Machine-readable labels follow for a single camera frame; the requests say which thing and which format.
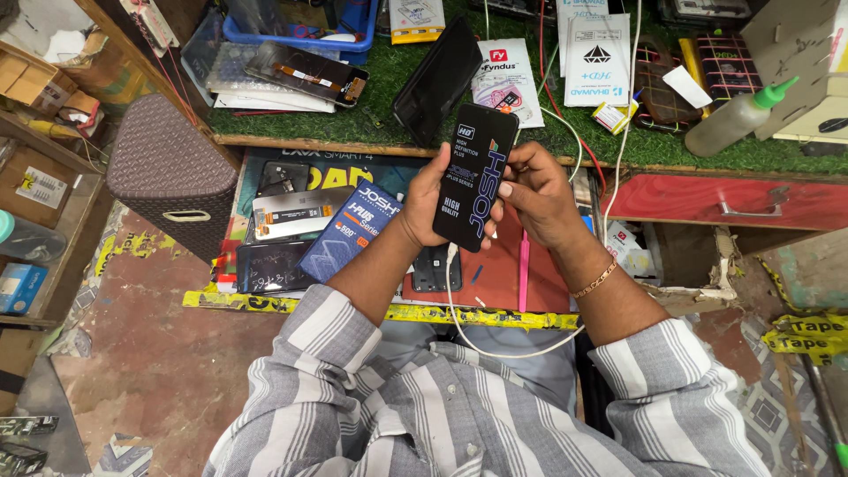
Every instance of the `drawer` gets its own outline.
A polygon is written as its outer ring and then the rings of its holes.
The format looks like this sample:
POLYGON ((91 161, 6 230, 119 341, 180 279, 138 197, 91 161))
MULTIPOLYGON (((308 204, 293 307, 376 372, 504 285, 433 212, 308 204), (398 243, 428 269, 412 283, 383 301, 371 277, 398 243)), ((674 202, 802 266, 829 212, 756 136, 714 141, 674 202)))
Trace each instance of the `drawer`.
POLYGON ((848 227, 848 185, 639 174, 618 189, 613 217, 835 230, 848 227))

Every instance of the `green grass mat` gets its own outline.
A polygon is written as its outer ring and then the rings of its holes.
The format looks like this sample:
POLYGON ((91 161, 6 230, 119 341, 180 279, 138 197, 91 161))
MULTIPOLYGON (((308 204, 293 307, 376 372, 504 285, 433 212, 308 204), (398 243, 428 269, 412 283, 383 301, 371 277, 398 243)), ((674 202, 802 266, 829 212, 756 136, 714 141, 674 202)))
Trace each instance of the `green grass mat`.
MULTIPOLYGON (((444 10, 447 19, 452 18, 454 14, 465 14, 471 22, 473 30, 481 38, 485 37, 483 14, 474 10, 467 10, 463 0, 445 0, 444 10)), ((628 11, 635 12, 635 8, 629 8, 628 11)), ((676 42, 675 32, 658 26, 652 20, 652 15, 651 12, 644 12, 643 32, 655 33, 663 41, 673 46, 672 42, 676 42)), ((515 37, 527 39, 527 50, 530 53, 530 60, 538 85, 540 80, 538 74, 538 23, 523 23, 498 15, 490 15, 489 18, 490 36, 493 39, 515 37)), ((552 51, 556 42, 555 29, 547 28, 545 38, 547 40, 547 51, 552 51)), ((361 66, 363 70, 371 74, 371 77, 360 97, 359 105, 368 105, 371 111, 383 120, 386 126, 382 129, 376 129, 359 106, 352 109, 340 107, 335 114, 292 113, 242 117, 232 116, 226 109, 213 109, 209 118, 209 125, 219 134, 244 134, 283 139, 306 137, 335 143, 357 142, 391 145, 411 143, 405 129, 389 112, 389 105, 400 88, 406 83, 406 79, 424 58, 430 45, 430 43, 418 43, 392 46, 388 38, 378 36, 374 39, 368 62, 361 66)), ((592 148, 598 160, 615 162, 621 136, 612 136, 606 129, 591 119, 589 114, 593 109, 561 106, 564 81, 559 78, 557 64, 558 61, 555 61, 554 71, 551 73, 558 80, 556 89, 552 93, 557 105, 560 105, 562 114, 574 125, 577 133, 592 148)), ((468 92, 464 101, 470 100, 471 93, 468 92)), ((552 109, 544 91, 539 96, 539 102, 542 107, 552 109)), ((433 140, 433 148, 438 146, 438 142, 450 140, 454 118, 455 113, 443 123, 433 140)), ((577 145, 573 135, 559 121, 547 115, 544 120, 546 127, 522 130, 519 142, 535 140, 548 148, 552 154, 575 155, 577 145)), ((799 144, 793 141, 769 139, 761 142, 748 137, 719 154, 708 158, 699 158, 686 150, 682 136, 649 131, 639 127, 634 127, 630 132, 622 161, 633 166, 698 166, 747 171, 848 174, 848 154, 805 157, 800 151, 799 144)))

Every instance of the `shirt sleeve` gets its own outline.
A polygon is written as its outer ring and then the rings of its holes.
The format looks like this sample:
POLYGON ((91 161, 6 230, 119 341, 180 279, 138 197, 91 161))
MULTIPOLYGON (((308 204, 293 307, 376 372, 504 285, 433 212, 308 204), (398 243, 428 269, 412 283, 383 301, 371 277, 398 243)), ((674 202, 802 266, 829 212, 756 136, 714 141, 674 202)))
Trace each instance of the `shirt sleeve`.
POLYGON ((616 395, 618 441, 662 475, 768 477, 745 438, 737 379, 677 318, 589 353, 616 395))
POLYGON ((271 356, 250 366, 248 401, 215 444, 204 477, 352 469, 342 434, 360 426, 360 404, 346 389, 380 338, 346 296, 310 287, 274 338, 271 356))

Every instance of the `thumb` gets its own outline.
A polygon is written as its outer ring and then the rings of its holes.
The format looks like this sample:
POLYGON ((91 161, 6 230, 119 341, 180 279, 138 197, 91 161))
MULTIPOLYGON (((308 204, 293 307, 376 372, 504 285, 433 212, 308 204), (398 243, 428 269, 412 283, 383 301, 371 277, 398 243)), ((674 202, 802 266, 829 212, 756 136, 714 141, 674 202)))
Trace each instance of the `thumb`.
POLYGON ((450 144, 442 143, 442 147, 438 150, 438 155, 432 158, 429 164, 421 168, 418 176, 427 182, 436 183, 442 179, 442 175, 448 169, 449 163, 450 144))
POLYGON ((519 183, 503 181, 498 188, 498 195, 518 210, 529 213, 538 211, 542 204, 542 196, 531 188, 519 183))

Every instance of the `blue plastic tray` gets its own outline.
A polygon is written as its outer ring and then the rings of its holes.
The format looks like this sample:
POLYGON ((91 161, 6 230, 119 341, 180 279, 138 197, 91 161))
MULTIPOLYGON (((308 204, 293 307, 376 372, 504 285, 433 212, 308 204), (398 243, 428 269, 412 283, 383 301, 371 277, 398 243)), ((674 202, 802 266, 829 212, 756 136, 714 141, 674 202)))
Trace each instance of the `blue plastic tray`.
MULTIPOLYGON (((250 33, 242 33, 238 30, 236 22, 231 17, 226 17, 224 20, 224 36, 227 40, 234 43, 251 43, 258 45, 266 40, 282 43, 284 45, 293 46, 296 48, 319 48, 325 50, 338 50, 341 52, 340 59, 347 60, 352 65, 362 65, 368 60, 368 50, 374 42, 374 24, 377 18, 378 0, 370 0, 371 8, 367 8, 369 2, 361 5, 355 5, 348 2, 344 8, 342 20, 348 25, 358 29, 358 32, 365 33, 365 40, 362 42, 334 42, 331 40, 315 40, 312 38, 297 38, 296 36, 272 36, 272 35, 253 35, 250 33)), ((295 24, 289 24, 289 29, 294 32, 295 24)), ((309 28, 310 33, 318 31, 317 28, 309 28)), ((336 29, 339 33, 353 33, 346 31, 341 24, 336 29)))

